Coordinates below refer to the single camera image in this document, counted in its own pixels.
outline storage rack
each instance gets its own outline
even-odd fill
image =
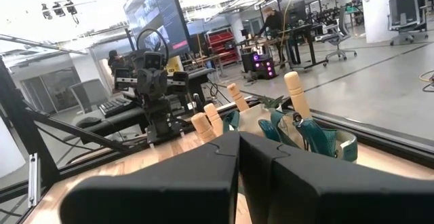
[[[206,33],[206,37],[208,40],[208,44],[211,47],[212,52],[214,54],[221,54],[225,52],[231,53],[221,58],[223,65],[231,64],[233,62],[238,62],[239,57],[235,45],[233,46],[233,48],[229,48],[229,49],[224,48],[224,44],[228,41],[233,41],[235,43],[235,38],[233,36],[232,29],[230,27],[224,27],[221,29],[208,31]]]

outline mouse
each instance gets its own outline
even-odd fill
[[[90,126],[95,126],[96,124],[99,124],[101,122],[100,118],[95,118],[95,117],[86,117],[82,120],[80,120],[79,122],[77,122],[77,127],[79,128],[86,128],[86,127],[90,127]]]

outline keyboard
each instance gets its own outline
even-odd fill
[[[98,105],[101,113],[105,118],[118,115],[124,111],[130,110],[134,108],[136,104],[125,98],[116,98],[114,100],[110,100],[108,102],[103,103],[102,105]]]

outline person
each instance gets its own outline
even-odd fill
[[[116,50],[111,50],[108,53],[108,66],[111,69],[111,75],[115,74],[115,69],[123,68],[125,66],[124,60],[120,55],[118,55]]]
[[[264,14],[267,15],[267,18],[265,19],[264,26],[255,35],[255,38],[259,37],[267,27],[270,30],[275,30],[275,31],[283,30],[283,14],[281,12],[274,10],[270,6],[267,6],[264,8]],[[277,52],[279,53],[280,63],[282,63],[280,65],[280,68],[284,68],[285,56],[283,55],[281,44],[279,42],[276,43],[276,48],[277,48]]]

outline gray floor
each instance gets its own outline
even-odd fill
[[[418,79],[421,73],[434,69],[434,64],[431,64],[434,56],[431,45],[434,43],[434,32],[430,31],[429,34],[429,39],[421,38],[414,44],[393,47],[388,41],[368,44],[363,37],[347,40],[341,48],[356,50],[357,57],[348,54],[347,61],[339,61],[337,57],[333,57],[326,68],[319,65],[307,72],[299,72],[309,105],[312,109],[359,121],[362,125],[370,124],[433,140],[434,131],[431,129],[431,117],[427,111],[430,111],[434,103],[434,94],[422,92],[426,83]],[[328,43],[315,44],[317,60],[324,59],[328,52],[334,50],[335,47]],[[300,52],[303,60],[310,59],[306,45],[300,46]],[[288,95],[283,81],[284,74],[290,71],[288,68],[278,71],[279,77],[269,81],[260,80],[251,86],[246,85],[240,70],[240,65],[225,67],[224,72],[228,77],[217,79],[216,82],[222,86],[236,83],[245,92],[245,96],[251,93],[272,98]],[[223,87],[219,87],[219,90],[230,98]],[[218,100],[222,104],[227,103],[221,95]],[[71,122],[76,112],[77,110],[71,110],[56,117],[64,122]],[[60,138],[66,135],[53,128],[47,129]],[[137,131],[137,127],[126,130]],[[63,145],[44,133],[42,136],[58,166],[65,165],[71,158],[85,152],[84,149]],[[27,157],[19,138],[17,135],[14,137],[23,155]],[[96,148],[97,145],[88,144],[86,147]],[[0,189],[27,179],[27,168],[28,166],[24,166],[0,179]],[[2,203],[0,208],[22,214],[26,210],[26,198],[19,197]],[[15,223],[17,220],[17,217],[0,212],[0,224]]]

